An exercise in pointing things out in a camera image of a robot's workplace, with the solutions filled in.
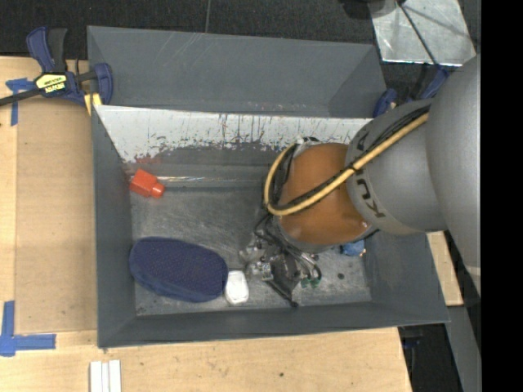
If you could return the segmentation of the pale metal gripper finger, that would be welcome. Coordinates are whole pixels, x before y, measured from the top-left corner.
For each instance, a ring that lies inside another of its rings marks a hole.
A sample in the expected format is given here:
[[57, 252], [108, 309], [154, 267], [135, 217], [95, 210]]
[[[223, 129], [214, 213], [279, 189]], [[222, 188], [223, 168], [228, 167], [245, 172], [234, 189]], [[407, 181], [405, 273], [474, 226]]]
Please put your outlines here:
[[273, 272], [270, 263], [263, 261], [256, 261], [249, 263], [245, 267], [247, 277], [249, 279], [259, 279], [261, 281], [271, 281], [273, 279]]
[[239, 251], [239, 258], [242, 262], [257, 262], [264, 256], [264, 254], [264, 247], [251, 245]]

